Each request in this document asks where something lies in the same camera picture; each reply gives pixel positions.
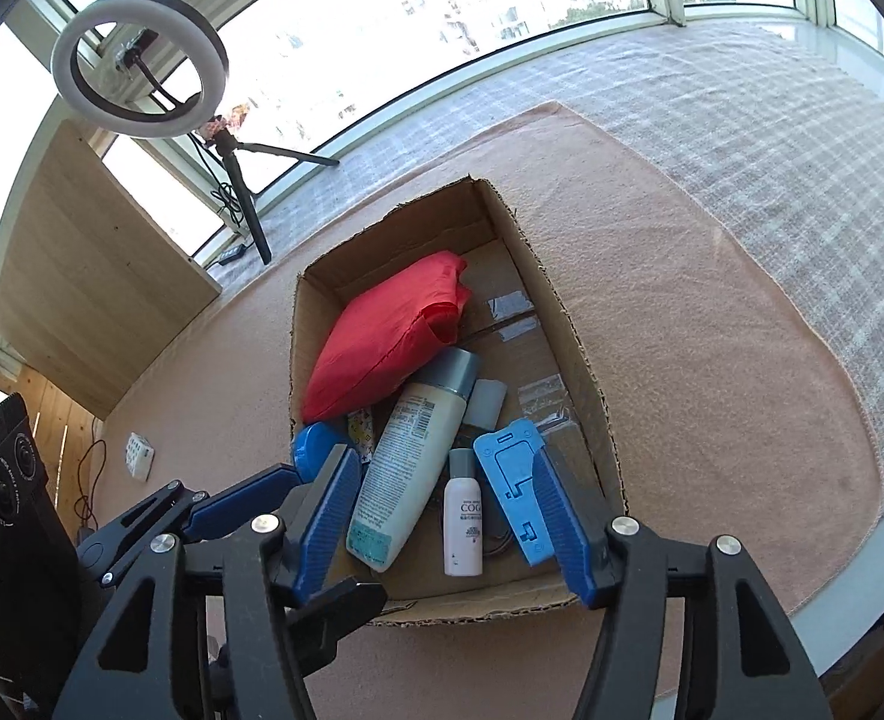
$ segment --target wooden wall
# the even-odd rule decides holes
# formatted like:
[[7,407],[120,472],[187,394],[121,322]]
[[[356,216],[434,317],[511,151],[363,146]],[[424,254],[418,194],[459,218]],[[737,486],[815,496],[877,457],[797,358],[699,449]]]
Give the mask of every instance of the wooden wall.
[[0,391],[18,392],[26,400],[32,435],[49,476],[46,490],[74,541],[82,524],[76,514],[79,488],[89,493],[90,470],[93,463],[96,470],[103,463],[103,447],[95,447],[84,464],[79,461],[92,443],[93,428],[98,437],[103,423],[28,365],[23,365],[18,379],[0,371]]
[[0,336],[100,419],[220,292],[82,138],[39,127],[0,221]]

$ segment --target clear tape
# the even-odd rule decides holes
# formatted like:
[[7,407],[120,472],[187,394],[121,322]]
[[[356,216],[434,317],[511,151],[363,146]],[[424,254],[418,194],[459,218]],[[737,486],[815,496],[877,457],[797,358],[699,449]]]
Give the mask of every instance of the clear tape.
[[496,322],[502,322],[503,319],[511,319],[511,317],[515,317],[517,314],[525,314],[527,311],[535,310],[532,301],[528,299],[528,295],[522,290],[515,290],[514,293],[501,295],[487,302],[489,304],[489,311],[492,312],[492,319],[495,319]]
[[519,319],[518,322],[507,324],[505,327],[498,329],[497,332],[503,341],[511,341],[513,338],[519,338],[522,334],[534,330],[538,326],[538,317],[525,317],[524,319]]
[[543,436],[578,425],[575,406],[559,373],[520,386],[518,393],[522,416],[531,419]]

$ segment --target tripod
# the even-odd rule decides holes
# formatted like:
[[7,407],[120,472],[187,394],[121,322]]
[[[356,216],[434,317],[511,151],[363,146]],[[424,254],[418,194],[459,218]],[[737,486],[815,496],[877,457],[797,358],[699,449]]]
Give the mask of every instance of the tripod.
[[313,162],[316,165],[324,165],[326,167],[335,167],[338,165],[338,159],[308,154],[304,151],[292,151],[291,148],[266,146],[265,143],[239,143],[236,137],[224,127],[215,133],[211,143],[215,145],[215,151],[221,157],[222,166],[225,167],[225,172],[229,175],[229,182],[236,193],[239,208],[242,208],[242,215],[245,218],[245,223],[248,225],[249,232],[252,233],[252,241],[255,242],[258,255],[263,259],[263,264],[268,265],[272,261],[272,251],[268,247],[266,233],[263,232],[261,221],[258,220],[255,203],[252,202],[252,192],[245,186],[245,181],[242,179],[242,166],[239,165],[239,160],[237,160],[234,152],[240,148],[243,151],[290,157],[299,162]]
[[[178,109],[184,107],[186,103],[182,103],[180,100],[172,97],[172,95],[163,88],[162,84],[160,84],[158,79],[153,76],[152,71],[148,69],[148,65],[146,65],[146,62],[143,61],[142,58],[142,51],[146,46],[151,44],[157,36],[158,35],[155,32],[146,30],[132,47],[129,47],[129,50],[125,52],[124,57],[122,57],[122,62],[124,62],[124,65],[127,67],[132,67],[133,65],[138,67],[139,70],[142,71],[142,74],[146,76],[146,79],[152,85],[152,88]],[[245,224],[248,226],[249,232],[252,233],[252,241],[256,245],[258,256],[261,257],[261,261],[263,261],[264,265],[268,265],[272,261],[272,250],[268,247],[266,233],[263,231],[261,221],[258,220],[256,206],[252,201],[252,192],[249,191],[247,186],[245,186],[245,181],[242,178],[242,166],[239,165],[239,160],[237,160],[234,152],[240,148],[243,151],[252,151],[260,154],[274,154],[279,157],[290,157],[298,162],[313,162],[316,165],[324,165],[325,167],[335,167],[338,165],[338,159],[323,157],[317,154],[309,154],[305,151],[294,151],[291,148],[266,146],[265,143],[239,143],[239,141],[236,140],[236,137],[234,137],[234,135],[226,128],[225,119],[222,117],[210,119],[209,126],[205,127],[205,129],[210,132],[206,138],[205,146],[215,146],[215,152],[221,157],[222,166],[225,168],[225,172],[229,175],[229,183],[232,184],[232,190],[236,195],[237,201],[239,201],[239,208],[242,209],[242,216],[245,218]]]

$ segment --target barcode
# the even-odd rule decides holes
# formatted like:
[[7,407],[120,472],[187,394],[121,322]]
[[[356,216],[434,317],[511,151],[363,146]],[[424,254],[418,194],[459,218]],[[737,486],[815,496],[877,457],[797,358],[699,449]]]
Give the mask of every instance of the barcode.
[[420,439],[426,437],[426,432],[429,431],[429,420],[432,418],[432,410],[434,408],[435,404],[429,403],[429,401],[422,405],[419,418],[415,421],[415,427],[412,428],[412,435],[418,436]]

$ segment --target red cloth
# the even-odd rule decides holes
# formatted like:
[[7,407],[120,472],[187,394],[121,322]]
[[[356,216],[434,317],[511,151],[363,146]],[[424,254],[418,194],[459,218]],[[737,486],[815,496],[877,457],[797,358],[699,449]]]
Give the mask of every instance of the red cloth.
[[458,283],[464,269],[457,254],[439,251],[354,298],[315,361],[302,421],[371,406],[455,343],[458,319],[472,295]]

